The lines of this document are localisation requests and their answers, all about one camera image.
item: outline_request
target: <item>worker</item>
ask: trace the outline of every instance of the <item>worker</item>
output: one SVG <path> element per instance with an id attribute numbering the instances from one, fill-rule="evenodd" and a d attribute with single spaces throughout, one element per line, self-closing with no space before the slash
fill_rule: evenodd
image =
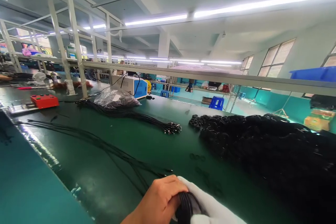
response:
<path id="1" fill-rule="evenodd" d="M 246 224 L 214 197 L 175 175 L 154 180 L 139 205 L 121 224 L 169 224 L 181 203 L 178 196 L 181 192 L 193 193 L 208 214 L 202 215 L 194 210 L 191 224 Z"/>
<path id="2" fill-rule="evenodd" d="M 119 62 L 119 64 L 125 65 L 125 61 L 121 60 L 121 61 Z M 118 71 L 117 71 L 117 75 L 123 75 L 123 74 L 124 74 L 124 71 L 123 71 L 123 70 L 118 70 Z"/>

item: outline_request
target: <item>white cloth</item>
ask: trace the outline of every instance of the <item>white cloth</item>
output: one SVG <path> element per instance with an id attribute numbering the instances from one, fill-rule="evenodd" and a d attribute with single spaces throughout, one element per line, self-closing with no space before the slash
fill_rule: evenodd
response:
<path id="1" fill-rule="evenodd" d="M 203 192 L 194 183 L 189 182 L 183 177 L 178 179 L 185 184 L 189 191 L 195 195 L 201 207 L 209 216 L 202 215 L 200 212 L 195 212 L 191 218 L 191 224 L 246 224 L 242 219 L 236 216 L 228 208 L 221 205 L 214 197 Z"/>

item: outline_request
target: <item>work table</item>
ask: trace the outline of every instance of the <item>work table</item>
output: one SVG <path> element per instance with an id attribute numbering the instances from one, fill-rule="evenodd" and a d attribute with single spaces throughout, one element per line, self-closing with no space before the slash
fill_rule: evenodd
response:
<path id="1" fill-rule="evenodd" d="M 91 83 L 94 87 L 90 94 L 108 86 Z M 76 89 L 76 92 L 76 96 L 67 96 L 65 90 L 20 91 L 2 87 L 0 101 L 6 107 L 27 102 L 30 95 L 53 94 L 61 101 L 59 107 L 18 114 L 11 118 L 12 122 L 25 122 L 27 119 L 50 122 L 56 117 L 53 123 L 90 131 L 143 162 L 172 169 L 174 174 L 185 177 L 213 195 L 248 224 L 299 223 L 266 186 L 257 185 L 240 168 L 214 157 L 199 139 L 199 132 L 188 125 L 194 114 L 223 116 L 230 113 L 159 96 L 153 96 L 155 100 L 140 99 L 142 105 L 133 108 L 134 111 L 182 126 L 180 134 L 167 135 L 145 122 L 108 118 L 90 109 L 80 110 L 74 103 L 62 102 L 81 98 L 81 89 Z M 138 191 L 102 150 L 46 129 L 22 126 L 18 129 L 27 140 L 30 139 L 31 146 L 96 223 L 120 223 L 141 200 Z M 190 154 L 204 156 L 205 160 L 191 159 Z M 141 186 L 127 163 L 119 160 L 118 164 Z M 208 182 L 197 170 L 208 173 Z M 154 179 L 148 172 L 141 173 L 148 184 Z"/>

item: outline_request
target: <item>red device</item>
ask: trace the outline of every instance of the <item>red device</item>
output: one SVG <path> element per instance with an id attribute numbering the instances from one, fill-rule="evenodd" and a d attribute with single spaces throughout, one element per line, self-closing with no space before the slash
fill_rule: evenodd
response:
<path id="1" fill-rule="evenodd" d="M 59 106 L 57 97 L 51 95 L 51 94 L 40 94 L 40 95 L 32 95 L 30 97 L 32 102 L 35 103 L 36 107 L 39 109 L 46 109 L 49 107 L 55 107 Z"/>

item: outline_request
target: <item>finger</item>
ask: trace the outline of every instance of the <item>finger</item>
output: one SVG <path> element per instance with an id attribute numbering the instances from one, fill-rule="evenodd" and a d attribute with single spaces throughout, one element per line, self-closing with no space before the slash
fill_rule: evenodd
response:
<path id="1" fill-rule="evenodd" d="M 164 218 L 165 219 L 171 219 L 173 217 L 173 215 L 175 214 L 177 208 L 179 207 L 179 205 L 181 204 L 180 201 L 180 197 L 178 195 L 172 197 L 170 199 L 170 201 L 167 204 L 166 209 L 164 210 L 163 214 L 164 214 Z"/>
<path id="2" fill-rule="evenodd" d="M 174 182 L 174 181 L 178 181 L 178 178 L 176 177 L 176 175 L 169 175 L 167 177 L 161 178 L 160 181 L 162 181 L 163 183 L 170 183 L 170 182 Z"/>
<path id="3" fill-rule="evenodd" d="M 188 187 L 185 184 L 183 184 L 181 181 L 177 180 L 177 181 L 165 184 L 164 197 L 167 200 L 167 203 L 172 197 L 174 197 L 180 192 L 188 192 Z"/>

